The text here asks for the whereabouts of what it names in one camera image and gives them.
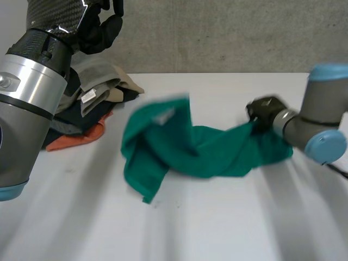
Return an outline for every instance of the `concrete wall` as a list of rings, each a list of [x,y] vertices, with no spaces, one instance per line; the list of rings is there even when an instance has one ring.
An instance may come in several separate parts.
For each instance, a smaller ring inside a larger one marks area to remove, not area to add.
[[[25,8],[1,0],[0,53],[22,34]],[[306,72],[348,61],[347,0],[125,0],[125,11],[102,56],[127,72]]]

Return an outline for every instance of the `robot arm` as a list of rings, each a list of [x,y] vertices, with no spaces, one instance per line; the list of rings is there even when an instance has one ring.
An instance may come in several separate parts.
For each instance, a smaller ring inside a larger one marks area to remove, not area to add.
[[[348,65],[316,66],[309,75],[300,112],[288,109],[276,97],[264,97],[247,106],[261,129],[273,128],[289,144],[319,164],[330,164],[346,151],[338,128],[348,110]]]
[[[27,31],[0,66],[0,201],[19,196],[69,80],[71,57],[110,47],[123,0],[103,24],[109,0],[29,0]]]

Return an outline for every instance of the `white table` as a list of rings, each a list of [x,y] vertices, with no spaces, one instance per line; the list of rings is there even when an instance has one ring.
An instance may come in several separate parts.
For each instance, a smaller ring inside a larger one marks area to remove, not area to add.
[[[151,205],[123,179],[122,132],[144,102],[189,92],[195,125],[228,129],[279,94],[299,109],[307,75],[134,74],[146,90],[97,142],[42,152],[23,194],[0,203],[1,261],[348,260],[348,186],[295,152],[245,178],[168,174]]]

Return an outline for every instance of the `green towel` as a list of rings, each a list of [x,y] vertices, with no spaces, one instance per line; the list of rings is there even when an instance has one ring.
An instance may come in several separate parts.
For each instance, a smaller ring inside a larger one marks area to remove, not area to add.
[[[244,177],[292,156],[272,131],[251,134],[253,124],[226,131],[193,127],[188,98],[146,105],[130,117],[123,135],[125,180],[151,203],[169,168],[198,178]]]

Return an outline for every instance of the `clothing label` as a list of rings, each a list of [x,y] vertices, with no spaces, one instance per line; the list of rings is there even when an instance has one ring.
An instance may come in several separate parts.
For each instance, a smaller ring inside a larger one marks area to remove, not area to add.
[[[91,89],[89,92],[87,92],[84,96],[81,97],[82,103],[86,103],[87,101],[90,101],[91,99],[96,97],[96,90]]]
[[[153,121],[158,124],[163,126],[168,122],[170,118],[172,118],[175,114],[175,109],[169,109],[168,111],[156,116]]]

